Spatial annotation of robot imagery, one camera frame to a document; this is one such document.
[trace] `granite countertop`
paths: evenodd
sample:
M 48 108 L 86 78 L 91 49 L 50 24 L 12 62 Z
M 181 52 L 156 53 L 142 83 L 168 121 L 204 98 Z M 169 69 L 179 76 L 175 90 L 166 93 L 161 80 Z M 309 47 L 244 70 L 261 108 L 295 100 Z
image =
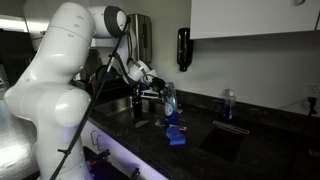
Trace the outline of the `granite countertop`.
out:
M 180 125 L 186 126 L 186 144 L 170 146 L 163 127 L 155 125 L 161 116 L 142 127 L 121 124 L 94 111 L 92 123 L 121 143 L 169 179 L 283 179 L 294 154 L 299 134 L 235 118 L 233 125 L 247 129 L 236 159 L 227 161 L 200 148 L 210 134 L 213 111 L 180 106 Z

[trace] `sink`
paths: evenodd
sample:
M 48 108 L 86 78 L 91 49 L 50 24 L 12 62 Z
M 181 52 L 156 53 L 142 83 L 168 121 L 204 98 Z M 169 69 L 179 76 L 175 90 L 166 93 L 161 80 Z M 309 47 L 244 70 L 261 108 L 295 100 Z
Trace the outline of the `sink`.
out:
M 140 127 L 150 121 L 162 122 L 164 106 L 155 100 L 142 99 L 142 117 L 135 118 L 132 106 L 132 96 L 113 100 L 95 107 L 95 110 L 104 114 L 108 121 L 117 121 L 125 126 Z
M 233 162 L 243 138 L 249 134 L 249 131 L 219 121 L 214 121 L 213 124 L 213 130 L 201 143 L 200 148 Z

